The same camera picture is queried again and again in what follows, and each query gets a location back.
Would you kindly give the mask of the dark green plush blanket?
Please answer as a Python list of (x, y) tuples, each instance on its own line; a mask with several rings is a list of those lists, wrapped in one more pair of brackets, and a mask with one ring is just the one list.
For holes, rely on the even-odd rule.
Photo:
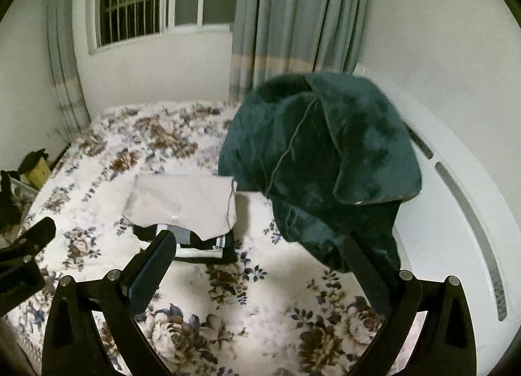
[(372, 81), (310, 73), (263, 82), (230, 124), (218, 172), (269, 199), (281, 236), (326, 267), (348, 271), (357, 233), (400, 268), (392, 229), (422, 176), (405, 123)]

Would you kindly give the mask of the grey-blue right curtain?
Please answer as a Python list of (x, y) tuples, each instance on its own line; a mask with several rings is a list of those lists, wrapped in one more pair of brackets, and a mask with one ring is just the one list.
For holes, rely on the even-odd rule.
[(229, 100), (282, 74), (351, 73), (368, 0), (237, 0)]

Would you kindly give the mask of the white bed headboard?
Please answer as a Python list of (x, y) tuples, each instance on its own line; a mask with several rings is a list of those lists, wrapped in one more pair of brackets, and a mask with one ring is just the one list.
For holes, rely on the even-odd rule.
[(455, 275), (469, 304), (477, 373), (500, 371), (520, 345), (520, 229), (499, 188), (464, 142), (412, 95), (362, 64), (412, 136), (422, 190), (405, 202), (395, 233), (413, 273)]

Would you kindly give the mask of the grey-blue curtain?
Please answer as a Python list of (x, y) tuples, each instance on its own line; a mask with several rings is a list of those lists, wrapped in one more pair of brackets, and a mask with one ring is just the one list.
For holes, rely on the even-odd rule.
[(237, 0), (229, 100), (282, 74), (351, 73), (368, 0)]
[(46, 39), (57, 109), (72, 142), (91, 122), (80, 83), (73, 42), (73, 0), (47, 0)]

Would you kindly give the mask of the beige small garment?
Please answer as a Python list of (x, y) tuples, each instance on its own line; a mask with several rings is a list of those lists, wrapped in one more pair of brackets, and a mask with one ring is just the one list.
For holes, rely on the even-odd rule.
[(139, 175), (123, 216), (142, 228), (167, 224), (191, 230), (206, 241), (237, 222), (236, 191), (232, 177)]

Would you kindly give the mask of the grey-blue left curtain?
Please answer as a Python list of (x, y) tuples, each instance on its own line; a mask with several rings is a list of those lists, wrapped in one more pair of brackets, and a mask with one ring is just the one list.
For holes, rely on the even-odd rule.
[(73, 0), (47, 0), (46, 39), (57, 109), (72, 142), (91, 122), (80, 83), (73, 42)]

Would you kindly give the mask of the black and white folded clothes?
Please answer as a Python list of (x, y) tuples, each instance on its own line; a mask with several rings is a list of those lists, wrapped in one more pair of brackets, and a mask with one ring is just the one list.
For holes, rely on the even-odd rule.
[(178, 226), (154, 224), (149, 227), (140, 227), (133, 225), (133, 234), (145, 242), (152, 242), (164, 230), (171, 232), (176, 239), (174, 261), (225, 265), (238, 260), (233, 230), (216, 238), (203, 240), (192, 230)]

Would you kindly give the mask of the dark clutter beside bed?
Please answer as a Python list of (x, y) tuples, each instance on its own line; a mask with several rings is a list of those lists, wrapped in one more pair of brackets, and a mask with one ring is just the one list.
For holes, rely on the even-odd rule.
[(6, 171), (1, 171), (0, 212), (1, 231), (20, 224), (22, 214), (12, 198), (11, 178)]

